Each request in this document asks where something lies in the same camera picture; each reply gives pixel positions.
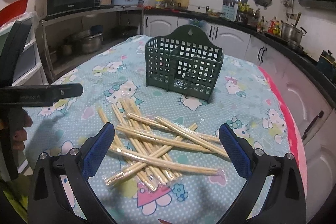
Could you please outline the person's left hand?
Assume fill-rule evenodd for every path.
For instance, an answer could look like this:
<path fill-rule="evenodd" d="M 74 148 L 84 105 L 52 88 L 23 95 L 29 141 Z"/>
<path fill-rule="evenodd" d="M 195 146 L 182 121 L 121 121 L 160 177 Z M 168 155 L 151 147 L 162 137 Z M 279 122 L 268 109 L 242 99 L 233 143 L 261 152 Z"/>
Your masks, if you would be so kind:
<path fill-rule="evenodd" d="M 22 108 L 14 108 L 10 110 L 9 125 L 11 137 L 13 140 L 13 149 L 23 151 L 24 142 L 27 140 L 27 132 L 25 128 L 33 125 L 33 120 L 26 110 Z"/>

